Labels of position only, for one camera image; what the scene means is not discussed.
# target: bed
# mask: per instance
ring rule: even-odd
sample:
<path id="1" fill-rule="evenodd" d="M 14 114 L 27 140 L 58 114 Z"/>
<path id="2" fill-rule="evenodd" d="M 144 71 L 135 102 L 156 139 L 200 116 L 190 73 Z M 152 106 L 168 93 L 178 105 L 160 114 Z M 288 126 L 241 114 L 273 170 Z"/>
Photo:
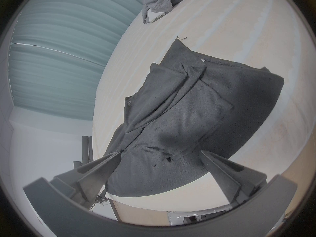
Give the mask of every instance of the bed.
<path id="1" fill-rule="evenodd" d="M 315 124 L 316 49 L 287 0 L 184 0 L 154 23 L 139 14 L 109 59 L 97 88 L 93 158 L 103 156 L 123 123 L 124 98 L 136 93 L 179 38 L 193 51 L 267 67 L 285 79 L 277 104 L 230 160 L 267 174 L 283 173 L 300 154 Z M 146 197 L 108 198 L 157 211 L 198 211 L 228 204 L 210 173 L 177 189 Z"/>

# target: vertical blind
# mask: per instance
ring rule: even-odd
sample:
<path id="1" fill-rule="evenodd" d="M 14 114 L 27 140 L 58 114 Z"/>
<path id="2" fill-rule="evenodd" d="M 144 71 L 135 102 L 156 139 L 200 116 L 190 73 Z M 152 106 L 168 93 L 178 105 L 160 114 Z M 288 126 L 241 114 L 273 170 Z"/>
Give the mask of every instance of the vertical blind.
<path id="1" fill-rule="evenodd" d="M 141 0 L 30 0 L 9 51 L 15 106 L 92 120 L 103 70 L 141 9 Z"/>

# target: garment pocket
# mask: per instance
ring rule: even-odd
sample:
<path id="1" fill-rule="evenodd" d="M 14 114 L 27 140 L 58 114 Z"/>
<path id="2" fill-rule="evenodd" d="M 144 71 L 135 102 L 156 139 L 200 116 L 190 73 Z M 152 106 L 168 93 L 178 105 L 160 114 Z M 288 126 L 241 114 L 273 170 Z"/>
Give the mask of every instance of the garment pocket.
<path id="1" fill-rule="evenodd" d="M 175 157 L 215 130 L 232 109 L 210 86 L 198 80 L 170 110 L 142 132 L 139 142 L 145 148 Z"/>

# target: clothes pile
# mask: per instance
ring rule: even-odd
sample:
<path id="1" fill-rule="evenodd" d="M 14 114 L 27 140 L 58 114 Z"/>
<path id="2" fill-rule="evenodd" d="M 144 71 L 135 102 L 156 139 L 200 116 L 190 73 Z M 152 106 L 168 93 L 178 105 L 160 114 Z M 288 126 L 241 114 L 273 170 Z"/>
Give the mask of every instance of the clothes pile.
<path id="1" fill-rule="evenodd" d="M 142 0 L 143 23 L 152 23 L 172 10 L 183 0 Z"/>
<path id="2" fill-rule="evenodd" d="M 149 196 L 200 178 L 208 172 L 200 150 L 235 154 L 271 113 L 283 84 L 266 67 L 196 53 L 176 39 L 125 98 L 124 123 L 105 152 L 121 152 L 122 161 L 106 190 Z"/>

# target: blue fabric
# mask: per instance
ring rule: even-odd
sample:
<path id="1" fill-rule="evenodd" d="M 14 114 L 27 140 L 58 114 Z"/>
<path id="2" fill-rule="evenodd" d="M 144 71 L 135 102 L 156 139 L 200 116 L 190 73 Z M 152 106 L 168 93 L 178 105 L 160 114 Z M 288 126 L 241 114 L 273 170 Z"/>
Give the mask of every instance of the blue fabric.
<path id="1" fill-rule="evenodd" d="M 9 52 L 14 104 L 92 120 L 103 70 L 142 6 L 142 0 L 30 0 Z"/>

